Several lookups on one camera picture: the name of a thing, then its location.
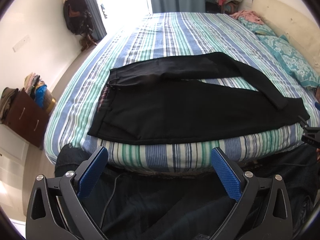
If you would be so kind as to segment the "striped blue green bed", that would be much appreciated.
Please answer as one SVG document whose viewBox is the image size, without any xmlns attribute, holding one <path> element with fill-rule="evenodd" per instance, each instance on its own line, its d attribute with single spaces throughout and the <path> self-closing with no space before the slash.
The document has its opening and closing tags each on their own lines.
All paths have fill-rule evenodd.
<svg viewBox="0 0 320 240">
<path fill-rule="evenodd" d="M 65 88 L 44 150 L 108 150 L 110 164 L 148 173 L 210 169 L 220 147 L 234 161 L 301 143 L 319 125 L 313 92 L 225 14 L 167 12 L 106 36 Z"/>
</svg>

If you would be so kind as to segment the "colourful clothes on drawer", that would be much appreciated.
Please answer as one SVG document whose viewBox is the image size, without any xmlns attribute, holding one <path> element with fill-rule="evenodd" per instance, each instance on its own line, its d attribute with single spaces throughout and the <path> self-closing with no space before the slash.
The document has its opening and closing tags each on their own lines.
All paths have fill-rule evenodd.
<svg viewBox="0 0 320 240">
<path fill-rule="evenodd" d="M 44 96 L 47 91 L 47 85 L 41 79 L 41 76 L 35 73 L 30 73 L 24 79 L 23 88 L 26 93 L 35 101 L 35 103 L 42 109 L 44 109 Z M 18 95 L 19 91 L 20 90 L 18 88 L 6 87 L 3 89 L 3 92 L 1 94 L 1 124 L 6 119 L 13 101 Z"/>
</svg>

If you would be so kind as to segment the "pink cloth on bed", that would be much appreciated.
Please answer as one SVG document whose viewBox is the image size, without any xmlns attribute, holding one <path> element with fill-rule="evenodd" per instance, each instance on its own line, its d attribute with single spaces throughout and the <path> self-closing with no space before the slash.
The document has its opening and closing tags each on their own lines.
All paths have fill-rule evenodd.
<svg viewBox="0 0 320 240">
<path fill-rule="evenodd" d="M 236 20 L 240 17 L 243 17 L 248 22 L 256 23 L 259 25 L 264 25 L 264 22 L 257 15 L 257 13 L 253 10 L 240 10 L 238 12 L 231 14 L 231 17 Z"/>
</svg>

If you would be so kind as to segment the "teal floral pillow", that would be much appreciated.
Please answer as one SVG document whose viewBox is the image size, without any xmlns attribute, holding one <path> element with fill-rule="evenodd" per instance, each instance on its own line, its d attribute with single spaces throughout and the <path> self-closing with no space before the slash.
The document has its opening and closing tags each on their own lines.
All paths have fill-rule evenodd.
<svg viewBox="0 0 320 240">
<path fill-rule="evenodd" d="M 289 44 L 286 36 L 277 36 L 268 25 L 249 22 L 244 17 L 239 17 L 238 21 L 257 35 L 285 72 L 296 79 L 302 87 L 307 89 L 319 87 L 319 74 L 304 59 L 303 55 Z"/>
</svg>

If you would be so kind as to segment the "cream padded headboard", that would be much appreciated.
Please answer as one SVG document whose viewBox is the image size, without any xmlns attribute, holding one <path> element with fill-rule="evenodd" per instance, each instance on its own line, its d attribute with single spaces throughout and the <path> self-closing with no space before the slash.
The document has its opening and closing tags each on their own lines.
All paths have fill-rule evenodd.
<svg viewBox="0 0 320 240">
<path fill-rule="evenodd" d="M 278 0 L 253 0 L 252 10 L 278 36 L 284 35 L 310 66 L 319 72 L 320 34 L 317 24 Z"/>
</svg>

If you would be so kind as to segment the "black pants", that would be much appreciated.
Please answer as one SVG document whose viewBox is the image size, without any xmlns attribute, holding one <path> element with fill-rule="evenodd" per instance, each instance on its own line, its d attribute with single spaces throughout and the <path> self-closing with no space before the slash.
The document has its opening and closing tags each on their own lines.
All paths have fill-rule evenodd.
<svg viewBox="0 0 320 240">
<path fill-rule="evenodd" d="M 206 142 L 257 134 L 310 118 L 261 71 L 214 52 L 114 68 L 88 131 L 122 144 Z"/>
</svg>

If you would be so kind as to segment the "dark brown wooden drawer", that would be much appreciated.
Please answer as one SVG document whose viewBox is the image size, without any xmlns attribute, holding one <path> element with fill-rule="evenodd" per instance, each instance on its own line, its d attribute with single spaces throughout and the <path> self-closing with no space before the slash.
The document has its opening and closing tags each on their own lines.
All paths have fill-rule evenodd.
<svg viewBox="0 0 320 240">
<path fill-rule="evenodd" d="M 49 118 L 49 113 L 22 89 L 13 101 L 3 124 L 25 141 L 42 148 Z"/>
</svg>

